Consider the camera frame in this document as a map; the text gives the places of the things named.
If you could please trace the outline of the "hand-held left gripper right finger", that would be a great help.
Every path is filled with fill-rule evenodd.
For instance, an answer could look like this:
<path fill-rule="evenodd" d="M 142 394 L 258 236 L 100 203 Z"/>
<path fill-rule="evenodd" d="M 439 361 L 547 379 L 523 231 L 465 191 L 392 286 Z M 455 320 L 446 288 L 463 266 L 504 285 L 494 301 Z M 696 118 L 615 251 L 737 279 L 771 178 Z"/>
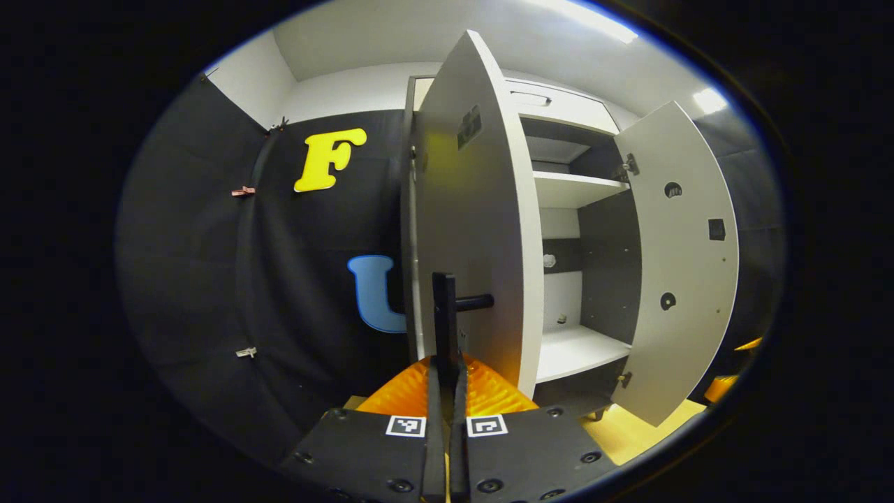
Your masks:
<path fill-rule="evenodd" d="M 566 407 L 537 407 L 485 363 L 461 356 L 450 437 L 454 502 L 567 499 L 617 469 Z"/>

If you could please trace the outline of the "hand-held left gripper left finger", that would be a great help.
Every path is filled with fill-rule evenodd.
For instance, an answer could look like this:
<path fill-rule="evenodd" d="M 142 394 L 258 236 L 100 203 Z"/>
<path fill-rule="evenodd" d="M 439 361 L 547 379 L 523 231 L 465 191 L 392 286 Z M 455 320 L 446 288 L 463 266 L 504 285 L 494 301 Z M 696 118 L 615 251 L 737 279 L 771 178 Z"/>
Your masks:
<path fill-rule="evenodd" d="M 439 375 L 412 363 L 357 407 L 327 410 L 280 462 L 305 502 L 443 502 Z"/>

